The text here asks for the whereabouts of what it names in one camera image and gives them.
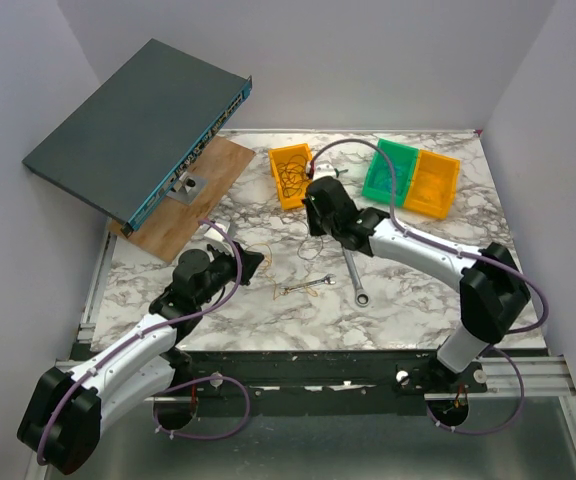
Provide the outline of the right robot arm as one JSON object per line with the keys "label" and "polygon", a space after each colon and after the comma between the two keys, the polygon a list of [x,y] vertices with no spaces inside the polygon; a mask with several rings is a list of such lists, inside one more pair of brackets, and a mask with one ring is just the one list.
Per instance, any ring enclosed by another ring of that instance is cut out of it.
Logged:
{"label": "right robot arm", "polygon": [[333,177],[308,186],[304,205],[311,235],[328,235],[347,250],[402,263],[459,294],[461,325],[438,348],[427,370],[439,391],[461,384],[466,367],[510,333],[531,300],[525,277],[499,243],[478,249],[395,224],[382,210],[358,208]]}

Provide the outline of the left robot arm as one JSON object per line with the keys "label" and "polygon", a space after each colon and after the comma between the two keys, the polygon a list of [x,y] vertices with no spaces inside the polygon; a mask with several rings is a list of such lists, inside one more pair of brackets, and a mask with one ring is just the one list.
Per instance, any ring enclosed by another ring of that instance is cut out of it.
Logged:
{"label": "left robot arm", "polygon": [[205,310],[249,284],[263,254],[237,245],[181,254],[171,283],[147,314],[110,347],[67,371],[52,367],[34,388],[17,438],[37,457],[68,475],[91,456],[114,422],[147,397],[182,393],[190,380],[175,346],[198,325]]}

